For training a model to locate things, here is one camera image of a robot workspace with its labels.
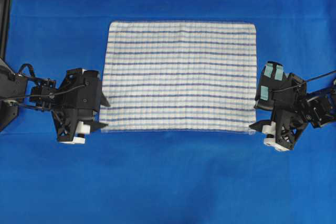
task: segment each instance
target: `table surface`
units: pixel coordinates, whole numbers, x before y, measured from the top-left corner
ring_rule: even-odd
[[[13,0],[6,61],[60,83],[67,69],[103,70],[113,20],[222,20],[256,25],[258,75],[274,60],[308,79],[336,68],[335,1]],[[335,130],[308,127],[286,153],[259,133],[97,132],[69,146],[49,113],[21,110],[0,134],[0,220],[333,223]]]

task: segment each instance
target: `white towel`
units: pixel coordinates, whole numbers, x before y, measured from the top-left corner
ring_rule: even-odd
[[[253,24],[113,22],[102,131],[251,132],[256,72]]]

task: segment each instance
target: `black wire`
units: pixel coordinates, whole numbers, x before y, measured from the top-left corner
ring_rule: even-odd
[[[273,90],[272,92],[273,92],[273,93],[277,93],[277,92],[282,92],[282,91],[289,90],[289,89],[294,89],[294,88],[297,88],[297,87],[300,87],[300,86],[306,84],[307,82],[315,81],[315,80],[317,80],[317,79],[326,77],[326,76],[328,76],[328,75],[330,75],[330,74],[333,74],[333,73],[336,73],[336,70],[331,71],[331,72],[329,72],[329,73],[322,74],[322,75],[320,75],[320,76],[317,76],[317,77],[314,77],[314,78],[311,78],[311,79],[308,79],[308,80],[306,80],[306,81],[304,81],[303,83],[300,83],[300,84],[298,84],[298,85],[295,85],[295,86],[292,86],[292,87],[288,87],[288,88],[285,88],[285,89]]]
[[[79,86],[75,86],[69,90],[66,90],[66,91],[62,91],[62,92],[58,92],[58,93],[54,93],[54,94],[29,94],[29,95],[24,95],[22,97],[8,97],[8,98],[2,98],[0,99],[0,102],[1,101],[6,101],[6,100],[16,100],[16,99],[24,99],[24,98],[27,98],[27,97],[52,97],[54,95],[60,95],[60,94],[66,94],[66,93],[69,93],[75,89],[79,89],[79,88],[82,88],[82,87],[85,87],[85,84],[82,84],[82,85],[79,85]]]

